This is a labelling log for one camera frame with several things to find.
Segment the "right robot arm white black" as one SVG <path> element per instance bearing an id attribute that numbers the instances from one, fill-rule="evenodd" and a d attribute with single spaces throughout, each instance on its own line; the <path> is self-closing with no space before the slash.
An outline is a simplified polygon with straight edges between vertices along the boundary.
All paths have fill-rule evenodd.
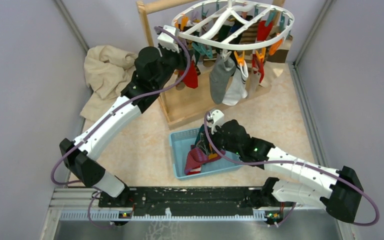
<path id="1" fill-rule="evenodd" d="M 208 116 L 204 127 L 206 139 L 217 153 L 231 152 L 239 157 L 239 164 L 259 167 L 293 180 L 268 179 L 265 183 L 268 188 L 261 193 L 267 206 L 275 206 L 278 202 L 311 205 L 324 209 L 339 221 L 356 224 L 365 193 L 353 168 L 335 169 L 303 160 L 269 141 L 250 136 L 235 119 L 225 122 Z"/>

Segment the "maroon pink sock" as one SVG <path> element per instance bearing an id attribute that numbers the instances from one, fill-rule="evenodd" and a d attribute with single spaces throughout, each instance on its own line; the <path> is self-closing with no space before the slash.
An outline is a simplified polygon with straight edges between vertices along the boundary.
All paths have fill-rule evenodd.
<path id="1" fill-rule="evenodd" d="M 208 156 L 198 147 L 191 149 L 186 157 L 186 163 L 184 167 L 184 174 L 195 168 L 201 168 L 208 163 Z"/>

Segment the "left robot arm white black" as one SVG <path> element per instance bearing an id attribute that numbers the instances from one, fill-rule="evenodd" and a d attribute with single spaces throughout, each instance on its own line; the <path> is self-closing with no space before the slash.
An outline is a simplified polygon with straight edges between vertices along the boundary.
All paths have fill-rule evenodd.
<path id="1" fill-rule="evenodd" d="M 110 196 L 118 207 L 129 203 L 128 186 L 97 159 L 112 139 L 143 114 L 166 89 L 175 70 L 193 67 L 192 53 L 148 46 L 136 54 L 110 45 L 91 48 L 84 61 L 86 83 L 99 100 L 111 100 L 106 112 L 87 131 L 59 144 L 60 164 L 79 182 Z"/>

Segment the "dark teal sock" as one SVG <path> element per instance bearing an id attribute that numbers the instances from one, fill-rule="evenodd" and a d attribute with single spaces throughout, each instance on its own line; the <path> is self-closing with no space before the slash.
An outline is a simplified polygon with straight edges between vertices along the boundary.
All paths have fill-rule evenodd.
<path id="1" fill-rule="evenodd" d="M 201 125 L 201 127 L 199 128 L 194 146 L 196 148 L 200 148 L 203 152 L 207 152 L 209 150 L 209 141 L 205 133 L 204 125 Z"/>

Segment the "red white striped sock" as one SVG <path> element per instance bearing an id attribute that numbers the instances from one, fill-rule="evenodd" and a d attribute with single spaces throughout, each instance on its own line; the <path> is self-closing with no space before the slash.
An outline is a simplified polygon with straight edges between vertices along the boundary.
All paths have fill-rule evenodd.
<path id="1" fill-rule="evenodd" d="M 194 169 L 191 169 L 188 173 L 187 173 L 187 175 L 195 175 L 195 174 L 200 174 L 201 173 L 201 170 L 202 170 L 202 168 L 201 167 L 199 167 L 199 168 L 194 168 Z"/>

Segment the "maroon purple yellow sock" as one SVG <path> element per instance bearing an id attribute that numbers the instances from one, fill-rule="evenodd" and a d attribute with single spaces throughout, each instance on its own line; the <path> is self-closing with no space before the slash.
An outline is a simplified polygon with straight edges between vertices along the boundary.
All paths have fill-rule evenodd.
<path id="1" fill-rule="evenodd" d="M 219 159 L 221 159 L 222 157 L 216 153 L 216 152 L 212 152 L 210 153 L 208 156 L 207 156 L 207 162 L 210 163 L 210 162 L 215 162 Z"/>

